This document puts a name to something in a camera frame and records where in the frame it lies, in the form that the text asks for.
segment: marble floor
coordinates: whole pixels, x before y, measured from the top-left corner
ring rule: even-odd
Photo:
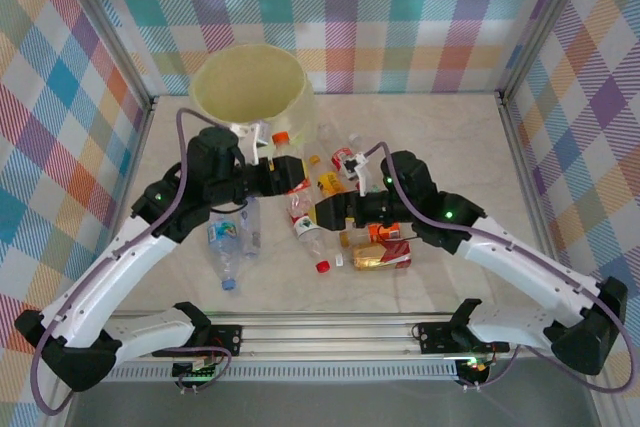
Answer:
[[[186,97],[161,98],[127,205],[178,161],[175,113],[184,106],[190,106]],[[392,150],[413,151],[440,189],[466,196],[533,244],[492,95],[319,95],[317,109],[318,117],[344,136],[357,132],[366,143],[386,140]],[[188,138],[202,127],[197,119],[185,120]],[[372,170],[381,159],[380,153],[374,156]],[[278,199],[261,199],[261,209],[263,251],[241,265],[237,291],[220,288],[201,226],[145,276],[120,310],[165,310],[181,301],[204,311],[243,313],[448,312],[469,297],[531,303],[481,267],[415,240],[413,263],[404,271],[356,272],[345,264],[320,275],[294,238]],[[411,235],[409,227],[406,233]],[[325,232],[325,238],[337,249],[337,234]]]

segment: white floor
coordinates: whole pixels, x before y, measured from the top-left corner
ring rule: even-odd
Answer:
[[[358,132],[372,144],[386,140],[392,150],[413,151],[440,189],[466,196],[533,243],[492,95],[333,95],[317,100],[318,117],[330,119],[343,135]],[[189,106],[186,97],[162,98],[157,106],[128,205],[179,160],[175,113],[183,106]],[[203,126],[186,119],[187,137]],[[381,158],[375,157],[372,168]],[[446,312],[470,297],[505,305],[530,302],[479,266],[416,240],[406,271],[355,272],[347,264],[320,275],[294,238],[278,199],[262,199],[261,206],[263,252],[241,266],[237,292],[221,290],[201,226],[136,286],[120,310],[165,310],[190,301],[209,312]],[[336,238],[326,232],[328,242],[335,244]]]

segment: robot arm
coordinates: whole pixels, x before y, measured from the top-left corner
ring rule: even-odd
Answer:
[[[598,283],[592,277],[545,258],[547,266],[575,281],[570,285],[543,268],[538,261],[544,257],[541,253],[510,235],[482,208],[458,194],[438,191],[426,164],[414,154],[402,151],[391,157],[400,187],[411,204],[442,228],[421,222],[409,211],[398,195],[386,159],[381,164],[386,192],[366,195],[349,192],[329,197],[316,206],[318,225],[343,230],[346,218],[353,218],[356,227],[369,223],[384,226],[394,222],[411,223],[424,242],[482,265],[540,305],[539,309],[505,308],[467,299],[451,319],[453,341],[467,351],[475,345],[492,342],[550,350],[569,367],[597,375],[618,329],[575,285],[597,297],[623,322],[626,286],[613,277]],[[347,168],[357,168],[355,163]]]
[[[132,244],[132,239],[169,209],[177,196],[179,171],[180,164],[174,165],[146,188],[111,244],[60,298],[42,312],[24,311],[15,321],[34,347],[55,323],[42,359],[75,392],[94,386],[115,365],[134,357],[175,347],[215,345],[210,322],[188,302],[153,316],[126,321],[109,318],[158,261],[208,221],[212,207],[242,205],[248,196],[280,195],[304,180],[299,159],[285,156],[246,165],[234,133],[221,127],[203,129],[189,142],[186,188],[177,208],[153,232]],[[58,315],[87,280],[64,315]]]

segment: red bottle cap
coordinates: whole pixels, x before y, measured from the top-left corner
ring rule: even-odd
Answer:
[[[331,269],[331,264],[326,260],[323,260],[322,262],[318,262],[316,264],[316,270],[321,274],[324,274],[325,272],[329,272],[329,269]]]
[[[273,143],[276,145],[283,144],[289,142],[289,134],[286,132],[277,132],[271,136],[271,139],[273,139]]]

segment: tabletop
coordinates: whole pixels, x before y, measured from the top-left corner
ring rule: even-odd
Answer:
[[[503,227],[534,245],[524,200],[492,95],[318,95],[321,121],[345,136],[359,133],[392,151],[410,150],[424,160],[438,188],[456,192],[485,209]],[[187,97],[163,97],[156,106],[136,177],[131,205],[144,188],[179,160],[175,114],[191,107]],[[203,124],[185,117],[186,138]],[[382,154],[370,163],[378,170]],[[411,241],[408,269],[357,272],[348,262],[319,274],[294,237],[277,198],[260,199],[260,256],[244,260],[238,288],[225,292],[212,268],[206,226],[196,228],[142,279],[119,310],[166,310],[190,301],[206,312],[452,312],[465,298],[530,305],[520,291],[464,259]],[[325,232],[331,249],[337,233]]]

